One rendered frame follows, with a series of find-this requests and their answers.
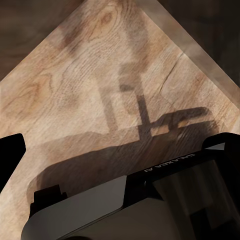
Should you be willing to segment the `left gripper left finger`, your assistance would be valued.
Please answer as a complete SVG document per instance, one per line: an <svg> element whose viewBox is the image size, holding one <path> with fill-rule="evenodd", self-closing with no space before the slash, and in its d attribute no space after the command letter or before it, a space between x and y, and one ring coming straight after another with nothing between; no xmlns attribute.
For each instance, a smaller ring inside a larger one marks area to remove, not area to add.
<svg viewBox="0 0 240 240"><path fill-rule="evenodd" d="M0 138L0 193L26 153L22 133Z"/></svg>

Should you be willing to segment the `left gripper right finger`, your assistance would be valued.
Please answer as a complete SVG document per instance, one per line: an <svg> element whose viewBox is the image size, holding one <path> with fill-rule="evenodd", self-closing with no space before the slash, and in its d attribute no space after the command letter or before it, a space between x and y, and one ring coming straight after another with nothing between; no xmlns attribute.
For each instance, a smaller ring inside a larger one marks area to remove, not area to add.
<svg viewBox="0 0 240 240"><path fill-rule="evenodd" d="M240 135L228 133L225 141L224 151L240 173Z"/></svg>

